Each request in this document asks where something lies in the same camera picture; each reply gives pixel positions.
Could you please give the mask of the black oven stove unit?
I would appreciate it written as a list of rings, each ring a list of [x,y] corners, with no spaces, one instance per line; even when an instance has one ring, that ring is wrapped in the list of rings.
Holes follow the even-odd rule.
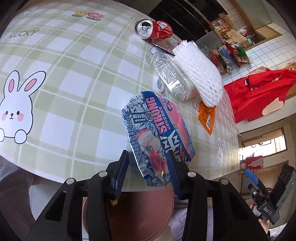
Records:
[[[210,33],[214,29],[212,22],[226,13],[217,1],[164,0],[152,9],[149,17],[168,23],[180,39],[197,41]]]

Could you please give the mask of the crushed red soda can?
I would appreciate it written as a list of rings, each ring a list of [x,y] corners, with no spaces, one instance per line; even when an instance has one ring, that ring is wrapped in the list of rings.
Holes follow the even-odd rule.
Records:
[[[140,19],[136,22],[134,29],[138,37],[143,40],[166,39],[173,35],[171,26],[163,21]]]

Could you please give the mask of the white foam net sleeve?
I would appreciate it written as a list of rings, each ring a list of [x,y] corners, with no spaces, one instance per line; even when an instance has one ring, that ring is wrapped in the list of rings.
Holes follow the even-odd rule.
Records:
[[[204,104],[216,106],[223,97],[222,77],[216,66],[193,41],[182,41],[173,54],[175,64],[193,83]]]

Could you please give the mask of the crushed clear plastic bottle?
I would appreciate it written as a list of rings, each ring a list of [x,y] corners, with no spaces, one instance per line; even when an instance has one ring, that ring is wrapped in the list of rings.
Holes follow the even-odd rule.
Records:
[[[198,95],[193,83],[176,65],[173,57],[163,52],[146,55],[147,61],[158,74],[158,89],[168,90],[179,101],[186,101]]]

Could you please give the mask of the green plaid bunny tablecloth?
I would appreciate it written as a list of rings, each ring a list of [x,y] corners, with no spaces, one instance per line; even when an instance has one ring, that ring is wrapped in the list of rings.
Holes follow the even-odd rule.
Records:
[[[115,1],[33,1],[15,16],[1,36],[1,156],[62,183],[129,150],[120,111],[157,90],[141,18]]]

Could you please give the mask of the red apron on wall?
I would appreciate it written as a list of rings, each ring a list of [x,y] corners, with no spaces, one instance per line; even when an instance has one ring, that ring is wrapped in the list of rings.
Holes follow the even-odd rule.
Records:
[[[295,85],[295,68],[270,70],[261,66],[224,86],[236,123],[254,121],[283,108]]]

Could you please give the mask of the blue pink Strong snack wrapper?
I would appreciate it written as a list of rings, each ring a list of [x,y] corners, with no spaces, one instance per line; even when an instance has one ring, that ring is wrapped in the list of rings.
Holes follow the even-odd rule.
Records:
[[[120,112],[138,169],[147,186],[170,182],[166,154],[189,164],[195,155],[178,107],[153,91],[132,97]]]

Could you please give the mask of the orange snack packet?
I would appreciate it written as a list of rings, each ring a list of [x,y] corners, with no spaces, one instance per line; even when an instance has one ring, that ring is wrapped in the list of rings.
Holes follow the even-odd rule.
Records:
[[[215,110],[215,106],[209,108],[204,104],[203,101],[200,101],[198,119],[209,135],[211,135],[213,131],[215,121]]]

